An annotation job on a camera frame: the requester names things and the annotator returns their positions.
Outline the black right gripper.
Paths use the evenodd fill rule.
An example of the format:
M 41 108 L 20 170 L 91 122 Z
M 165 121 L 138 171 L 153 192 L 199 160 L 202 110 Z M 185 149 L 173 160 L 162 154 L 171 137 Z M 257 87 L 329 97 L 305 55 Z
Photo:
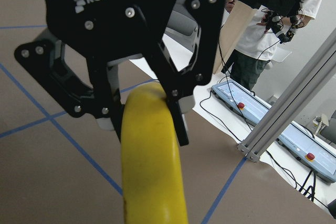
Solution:
M 160 44 L 176 0 L 45 0 L 46 23 L 16 61 L 72 117 L 88 113 L 103 130 L 121 136 L 118 66 L 109 61 L 161 56 Z M 91 86 L 65 62 L 66 44 L 87 60 Z

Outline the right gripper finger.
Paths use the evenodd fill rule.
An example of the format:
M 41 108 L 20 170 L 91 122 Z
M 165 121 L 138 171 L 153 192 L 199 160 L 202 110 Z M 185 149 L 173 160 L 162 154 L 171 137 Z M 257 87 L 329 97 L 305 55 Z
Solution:
M 142 54 L 167 95 L 177 139 L 187 145 L 183 114 L 194 105 L 196 86 L 208 84 L 219 39 L 226 0 L 136 0 L 140 37 L 136 52 Z M 188 64 L 177 70 L 162 37 L 176 4 L 182 5 L 197 23 L 194 51 Z

